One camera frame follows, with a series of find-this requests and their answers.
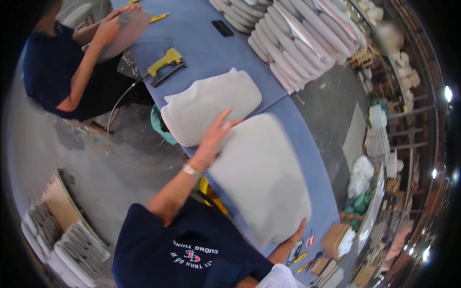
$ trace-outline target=metal shelf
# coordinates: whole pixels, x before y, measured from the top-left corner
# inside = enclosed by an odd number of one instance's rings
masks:
[[[357,2],[355,0],[348,0],[348,1],[352,4],[352,6],[354,6],[355,10],[362,15],[362,18],[365,20],[365,22],[368,24],[368,26],[371,29],[373,29],[374,25],[370,22],[370,19],[368,18],[368,15],[365,12],[363,12],[362,8],[360,8],[360,6],[357,4]],[[397,78],[397,83],[399,85],[400,93],[402,94],[403,103],[408,108],[407,98],[405,97],[405,89],[403,88],[403,83],[402,83],[402,80],[400,78],[400,74],[399,74],[399,72],[397,70],[396,62],[394,61],[394,59],[392,57],[387,56],[387,59],[389,60],[390,66],[391,66],[392,70],[394,71],[394,75]]]

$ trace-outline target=blue work table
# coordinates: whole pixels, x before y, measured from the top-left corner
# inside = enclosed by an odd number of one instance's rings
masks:
[[[114,8],[125,4],[126,0],[112,0]],[[208,0],[143,0],[139,4],[152,16],[167,12],[171,14],[150,24],[146,32],[131,46],[130,50],[138,68],[144,71],[161,59],[169,47],[178,50],[187,65],[187,69],[176,72],[157,88],[150,85],[151,79],[145,79],[146,86],[160,109],[166,105],[165,96],[186,90],[196,80],[223,74],[235,67],[237,70],[246,71],[262,94],[262,103],[247,118],[267,112],[280,119],[301,163],[312,203],[312,217],[307,223],[303,239],[309,237],[311,229],[316,238],[315,243],[309,248],[303,246],[301,253],[307,252],[307,256],[290,266],[292,272],[296,271],[322,250],[320,241],[323,236],[334,222],[339,222],[333,189],[306,122],[271,73],[269,66],[250,48],[247,43],[248,35],[243,35],[230,26]],[[213,20],[224,21],[234,35],[223,37],[211,24]],[[184,149],[191,157],[196,147]],[[206,177],[239,229],[255,248],[267,257],[276,246],[269,244],[264,249],[260,247],[229,196],[210,175],[206,174]],[[314,275],[302,272],[296,274],[295,278],[307,285],[314,279]]]

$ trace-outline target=gray upholstered cushion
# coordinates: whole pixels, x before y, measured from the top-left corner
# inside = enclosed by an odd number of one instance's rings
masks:
[[[261,92],[245,71],[229,72],[195,81],[187,90],[165,97],[162,118],[179,144],[200,144],[206,130],[225,109],[227,120],[248,116],[262,101]]]
[[[256,115],[232,128],[208,171],[262,246],[285,241],[311,217],[298,158],[272,114]]]

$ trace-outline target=man's arm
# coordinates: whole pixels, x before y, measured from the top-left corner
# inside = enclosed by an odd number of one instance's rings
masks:
[[[189,165],[199,172],[205,171],[216,159],[218,144],[229,133],[229,130],[239,124],[243,119],[223,124],[232,109],[222,112],[216,121],[208,129],[200,146],[189,162]],[[199,179],[196,179],[184,171],[180,171],[168,184],[165,185],[150,201],[147,209],[163,220],[167,227],[184,206],[186,200]]]
[[[277,248],[267,257],[267,260],[271,261],[273,264],[283,263],[288,257],[290,251],[295,246],[301,237],[304,235],[304,230],[306,229],[307,219],[304,219],[301,222],[301,225],[296,233],[293,234],[290,238],[280,243]]]
[[[102,22],[102,20],[99,21],[98,23],[95,23],[93,25],[87,26],[87,27],[82,28],[80,30],[75,30],[74,35],[72,35],[72,38],[80,46],[87,45],[88,43],[91,42],[91,40],[95,36],[96,31],[98,30],[99,25],[101,24],[101,22]]]
[[[128,7],[111,12],[98,25],[94,40],[72,76],[71,93],[56,107],[57,109],[72,112],[77,108],[104,45],[112,41],[118,34],[118,21],[120,19],[118,14],[127,9]]]

